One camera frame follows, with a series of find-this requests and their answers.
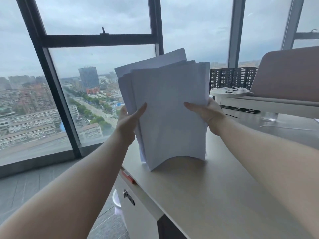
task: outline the black railing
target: black railing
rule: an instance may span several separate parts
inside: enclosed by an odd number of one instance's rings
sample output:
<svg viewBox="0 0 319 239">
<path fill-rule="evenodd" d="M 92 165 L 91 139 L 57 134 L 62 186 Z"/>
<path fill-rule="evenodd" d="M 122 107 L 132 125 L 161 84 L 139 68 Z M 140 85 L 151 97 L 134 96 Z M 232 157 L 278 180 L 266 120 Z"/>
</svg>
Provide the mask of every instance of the black railing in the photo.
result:
<svg viewBox="0 0 319 239">
<path fill-rule="evenodd" d="M 211 69 L 210 90 L 223 87 L 243 87 L 250 89 L 257 67 Z"/>
</svg>

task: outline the floor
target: floor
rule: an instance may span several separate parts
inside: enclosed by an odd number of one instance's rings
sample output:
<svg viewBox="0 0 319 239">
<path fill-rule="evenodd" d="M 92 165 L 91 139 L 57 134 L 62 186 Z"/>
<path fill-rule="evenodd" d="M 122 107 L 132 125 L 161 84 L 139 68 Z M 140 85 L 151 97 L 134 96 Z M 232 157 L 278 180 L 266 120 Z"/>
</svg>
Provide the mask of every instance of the floor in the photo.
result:
<svg viewBox="0 0 319 239">
<path fill-rule="evenodd" d="M 75 161 L 52 165 L 0 179 L 0 224 L 74 163 Z M 113 191 L 114 188 L 90 231 L 89 239 L 130 238 L 121 217 L 114 214 Z"/>
</svg>

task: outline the drawer handle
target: drawer handle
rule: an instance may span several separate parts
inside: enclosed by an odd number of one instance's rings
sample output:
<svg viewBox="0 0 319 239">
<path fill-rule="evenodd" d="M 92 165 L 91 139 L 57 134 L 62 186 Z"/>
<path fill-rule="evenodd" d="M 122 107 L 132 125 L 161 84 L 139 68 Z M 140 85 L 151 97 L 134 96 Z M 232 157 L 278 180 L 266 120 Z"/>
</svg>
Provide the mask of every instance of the drawer handle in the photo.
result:
<svg viewBox="0 0 319 239">
<path fill-rule="evenodd" d="M 135 205 L 134 200 L 132 199 L 132 197 L 129 195 L 129 193 L 128 193 L 126 190 L 124 190 L 123 196 L 124 196 L 124 198 L 127 197 L 127 198 L 130 200 L 130 202 L 131 202 L 133 205 Z"/>
</svg>

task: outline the street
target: street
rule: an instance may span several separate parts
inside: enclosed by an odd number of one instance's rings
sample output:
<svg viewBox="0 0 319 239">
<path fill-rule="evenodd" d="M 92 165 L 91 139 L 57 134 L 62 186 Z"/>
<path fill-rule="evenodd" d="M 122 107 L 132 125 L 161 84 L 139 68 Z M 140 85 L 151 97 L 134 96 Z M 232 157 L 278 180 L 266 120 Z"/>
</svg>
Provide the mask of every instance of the street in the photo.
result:
<svg viewBox="0 0 319 239">
<path fill-rule="evenodd" d="M 94 106 L 86 103 L 83 100 L 76 99 L 78 103 L 84 105 L 88 110 L 90 110 L 93 114 L 97 116 L 101 116 L 104 120 L 112 125 L 113 128 L 116 128 L 117 119 L 113 117 L 111 114 L 104 113 L 102 110 L 95 108 Z"/>
</svg>

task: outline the sky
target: sky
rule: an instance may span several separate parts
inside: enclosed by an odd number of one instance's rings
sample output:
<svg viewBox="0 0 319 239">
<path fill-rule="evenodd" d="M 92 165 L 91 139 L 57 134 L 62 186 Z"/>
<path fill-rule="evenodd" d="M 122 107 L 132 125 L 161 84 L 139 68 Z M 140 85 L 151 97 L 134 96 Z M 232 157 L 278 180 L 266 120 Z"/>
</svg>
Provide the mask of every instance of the sky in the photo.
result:
<svg viewBox="0 0 319 239">
<path fill-rule="evenodd" d="M 36 0 L 47 34 L 150 33 L 147 0 Z M 279 50 L 291 0 L 246 0 L 239 61 Z M 0 76 L 43 75 L 15 0 L 1 0 Z M 187 59 L 226 63 L 233 0 L 161 0 L 164 53 L 185 48 Z M 319 0 L 305 0 L 298 32 L 319 30 Z M 319 45 L 298 40 L 294 47 Z M 154 45 L 52 48 L 59 78 L 98 74 L 155 56 Z"/>
</svg>

